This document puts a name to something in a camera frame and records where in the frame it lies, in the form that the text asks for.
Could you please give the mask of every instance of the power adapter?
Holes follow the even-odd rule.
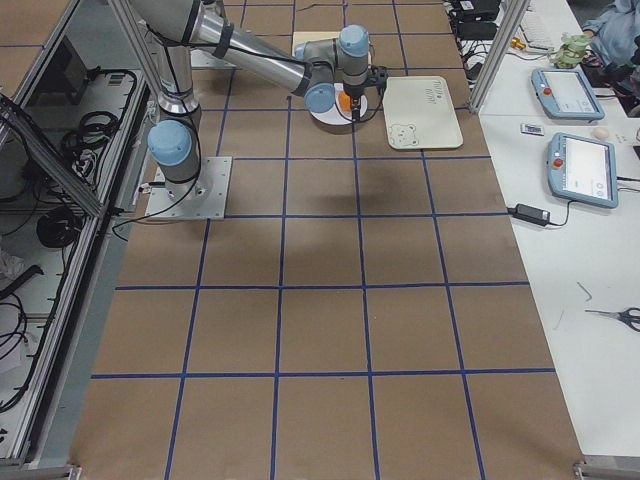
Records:
[[[530,207],[529,205],[519,203],[513,208],[507,208],[507,211],[513,218],[534,223],[541,227],[546,227],[551,223],[551,215],[548,211]]]

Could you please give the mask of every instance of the scissors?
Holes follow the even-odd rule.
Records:
[[[622,312],[604,312],[602,310],[585,310],[585,312],[599,313],[600,315],[615,318],[632,330],[640,332],[640,308],[638,307],[629,307]]]

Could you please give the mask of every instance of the floor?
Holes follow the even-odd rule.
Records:
[[[396,151],[383,115],[327,129],[248,72],[196,72],[204,153],[234,157],[227,218],[133,228],[72,449],[83,478],[573,478],[443,7],[364,1],[227,12],[285,51],[293,31],[366,25],[374,63],[447,80],[464,145]]]

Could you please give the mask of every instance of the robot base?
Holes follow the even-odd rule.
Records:
[[[209,192],[200,197],[185,200],[160,215],[154,215],[148,221],[167,220],[222,220],[227,205],[229,179],[231,178],[231,157],[206,157],[202,159],[201,176],[207,177],[213,185]],[[164,175],[158,168],[155,182],[164,182]],[[169,198],[164,188],[154,188],[149,198],[146,215],[160,212],[175,202]]]

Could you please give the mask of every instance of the white table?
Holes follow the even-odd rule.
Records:
[[[580,32],[565,1],[533,3],[552,38]],[[566,201],[551,196],[546,181],[552,136],[591,137],[594,126],[605,126],[616,145],[618,175],[640,178],[632,149],[640,144],[640,119],[627,118],[614,99],[602,100],[606,117],[597,124],[550,120],[530,83],[538,66],[550,65],[505,58],[480,120],[506,203],[549,210],[552,221],[562,223]],[[543,125],[545,136],[521,134],[520,123]],[[573,204],[561,229],[515,219],[512,225],[582,452],[640,457],[640,334],[584,312],[640,306],[640,194],[621,192],[614,210]]]

